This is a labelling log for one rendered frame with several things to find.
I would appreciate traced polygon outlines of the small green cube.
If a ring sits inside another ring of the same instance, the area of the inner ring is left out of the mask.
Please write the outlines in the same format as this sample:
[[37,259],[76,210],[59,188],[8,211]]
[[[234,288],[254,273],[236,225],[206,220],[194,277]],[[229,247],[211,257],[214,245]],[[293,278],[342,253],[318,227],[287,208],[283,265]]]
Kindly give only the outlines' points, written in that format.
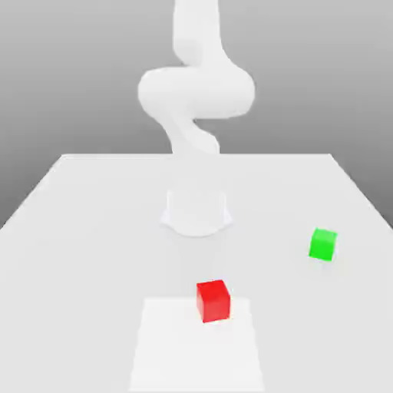
[[337,232],[315,228],[309,247],[309,257],[331,262],[337,240]]

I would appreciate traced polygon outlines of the small red cube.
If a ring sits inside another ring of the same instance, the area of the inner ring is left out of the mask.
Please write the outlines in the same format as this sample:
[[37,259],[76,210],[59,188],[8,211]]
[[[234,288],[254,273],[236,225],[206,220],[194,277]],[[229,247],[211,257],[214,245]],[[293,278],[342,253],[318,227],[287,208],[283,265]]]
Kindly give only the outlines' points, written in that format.
[[230,294],[223,280],[197,283],[196,307],[203,323],[228,319],[230,306]]

